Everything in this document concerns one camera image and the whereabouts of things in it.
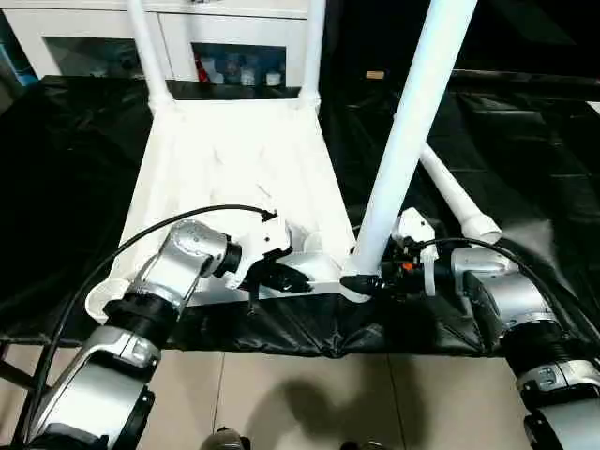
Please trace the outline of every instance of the black cable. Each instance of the black cable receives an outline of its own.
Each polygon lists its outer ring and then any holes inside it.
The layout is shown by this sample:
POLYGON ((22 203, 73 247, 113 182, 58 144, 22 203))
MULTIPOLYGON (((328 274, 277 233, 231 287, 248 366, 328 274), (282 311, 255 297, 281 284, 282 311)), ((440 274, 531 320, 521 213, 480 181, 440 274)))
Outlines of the black cable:
POLYGON ((546 282, 543 279, 541 279, 526 262, 522 261, 519 258, 519 256, 511 253, 504 247, 500 247, 495 244, 490 244, 486 241, 480 241, 479 239, 471 239, 470 237, 440 237, 425 242, 417 242, 414 244, 414 247, 422 249, 429 246, 449 243, 475 244, 477 246, 487 248, 489 250, 495 251, 500 255, 503 255, 504 258, 512 261, 518 266, 518 268, 533 282, 537 289, 539 289, 540 292, 546 297, 551 306, 558 306, 556 296, 548 287, 546 282))
POLYGON ((197 216, 199 214, 211 213, 213 211, 223 211, 223 210, 240 210, 240 211, 249 211, 252 213, 258 213, 262 216, 263 220, 268 220, 270 218, 275 217, 276 215, 266 211, 261 208, 257 208, 255 206, 247 206, 244 204, 220 204, 216 206, 205 206, 204 208, 192 209, 191 211, 187 211, 186 213, 178 214, 177 216, 169 217, 165 220, 160 221, 159 223, 152 225, 151 227, 146 228, 145 230, 138 232, 136 235, 128 239, 125 243, 123 243, 117 250, 104 258, 95 268, 90 272, 85 281, 82 283, 81 287, 75 292, 75 294, 68 299, 65 303, 65 307, 63 308, 58 323, 56 327, 52 331, 52 337, 50 341, 50 345, 48 346, 48 351, 43 354, 43 361, 40 359, 38 365, 41 363, 41 369, 39 371, 38 377, 36 379, 36 387, 33 392, 32 401, 29 407, 28 419, 27 419, 27 427, 25 436, 28 438, 29 433, 31 431, 31 426, 33 423, 35 411, 38 409, 39 402, 41 401, 41 397, 44 392, 44 387, 46 386, 46 381, 48 379, 48 372, 50 371, 50 367, 52 365, 52 361, 54 358, 54 354, 56 353, 56 349, 58 348, 58 342, 60 340, 60 336, 65 329, 65 325, 67 324, 68 317, 77 304, 77 301, 83 297, 83 295, 89 290, 89 284, 91 284, 100 271, 104 269, 106 265, 108 265, 114 258, 119 256, 125 250, 130 248, 133 244, 138 242, 140 239, 145 237, 146 235, 155 232, 156 230, 166 227, 178 220, 182 220, 184 218, 189 218, 191 216, 197 216))

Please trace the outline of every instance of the robotic arm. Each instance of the robotic arm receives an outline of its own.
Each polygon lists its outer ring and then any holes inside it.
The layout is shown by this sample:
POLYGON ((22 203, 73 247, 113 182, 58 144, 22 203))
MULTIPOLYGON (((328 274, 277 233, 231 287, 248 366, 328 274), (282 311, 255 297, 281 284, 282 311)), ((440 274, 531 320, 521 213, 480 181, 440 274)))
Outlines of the robotic arm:
MULTIPOLYGON (((428 279, 422 250, 399 250, 382 277, 343 277, 342 284, 369 295, 423 291, 428 279)), ((435 275, 452 281, 463 312, 481 319, 485 340, 499 342, 530 412, 524 426, 532 448, 600 448, 600 371, 535 284, 508 258, 483 247, 456 248, 450 263, 436 262, 435 275)))
POLYGON ((279 217, 254 238, 233 243, 195 220, 172 226, 157 255, 111 301, 109 316, 85 342, 34 412, 28 448, 124 450, 142 436, 154 394, 147 384, 201 278, 240 286, 252 264, 285 254, 290 241, 279 217))

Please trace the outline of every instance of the wrinkled black plastic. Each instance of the wrinkled black plastic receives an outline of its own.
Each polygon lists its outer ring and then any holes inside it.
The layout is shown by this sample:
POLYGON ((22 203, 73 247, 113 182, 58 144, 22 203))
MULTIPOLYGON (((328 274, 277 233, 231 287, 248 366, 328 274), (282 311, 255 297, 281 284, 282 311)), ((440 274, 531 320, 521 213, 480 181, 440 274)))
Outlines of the wrinkled black plastic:
MULTIPOLYGON (((295 94, 182 82, 172 90, 178 98, 295 94)), ((385 89, 359 99, 326 86, 323 92, 323 134, 352 223, 360 224, 398 97, 385 89)), ((600 118, 585 102, 565 97, 568 92, 548 97, 501 86, 487 92, 455 85, 429 143, 498 220, 503 243, 554 286, 572 332, 597 349, 600 118)), ((3 340, 47 341, 62 302, 92 262, 117 245, 151 124, 145 101, 138 82, 52 78, 0 118, 7 267, 0 294, 3 340)), ((421 169, 405 204, 418 207, 439 236, 459 235, 421 169)), ((81 342, 93 328, 77 308, 64 344, 81 342)), ((340 357, 489 355, 497 342, 481 338, 476 319, 466 317, 452 296, 356 305, 325 295, 188 308, 171 345, 340 357)))

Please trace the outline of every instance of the glass cabinet door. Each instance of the glass cabinet door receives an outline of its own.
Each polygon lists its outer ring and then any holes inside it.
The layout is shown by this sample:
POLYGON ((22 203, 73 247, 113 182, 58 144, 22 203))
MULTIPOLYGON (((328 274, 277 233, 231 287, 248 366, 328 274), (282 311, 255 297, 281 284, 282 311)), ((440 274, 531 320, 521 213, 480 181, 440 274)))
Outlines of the glass cabinet door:
POLYGON ((44 37, 60 73, 78 77, 143 78, 133 39, 44 37))
POLYGON ((286 85, 285 47, 191 44, 201 83, 286 85))
MULTIPOLYGON (((126 11, 7 9, 5 13, 39 78, 143 76, 126 11)), ((162 72, 172 79, 158 15, 146 13, 146 18, 162 72)))
POLYGON ((307 21, 159 14, 177 80, 301 86, 307 21))

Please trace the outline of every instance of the white plastic frame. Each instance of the white plastic frame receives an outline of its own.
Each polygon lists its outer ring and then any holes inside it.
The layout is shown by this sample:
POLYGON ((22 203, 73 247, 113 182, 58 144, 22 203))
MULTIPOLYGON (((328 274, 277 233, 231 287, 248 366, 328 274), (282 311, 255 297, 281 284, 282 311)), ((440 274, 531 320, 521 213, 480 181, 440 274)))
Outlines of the white plastic frame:
MULTIPOLYGON (((352 256, 353 233, 317 118, 325 0, 312 0, 310 5, 299 98, 238 101, 173 100, 160 72, 142 0, 128 0, 128 4, 155 121, 122 242, 200 204, 251 203, 277 209, 291 227, 294 247, 294 253, 281 261, 309 275, 313 293, 368 300, 340 287, 340 275, 379 270, 477 0, 431 1, 352 256)), ((432 173, 444 169, 433 178, 442 193, 461 197, 454 202, 460 219, 461 206, 474 203, 464 190, 456 189, 458 182, 428 147, 424 164, 432 173)), ((245 233, 256 220, 248 213, 202 217, 209 226, 233 236, 245 233)), ((156 253, 166 232, 147 237, 115 260, 111 278, 88 295, 86 307, 93 317, 103 319, 103 304, 118 298, 127 280, 156 253)), ((281 295, 261 291, 262 297, 281 295)), ((244 292, 228 291, 222 280, 209 278, 192 302, 245 299, 244 292)))

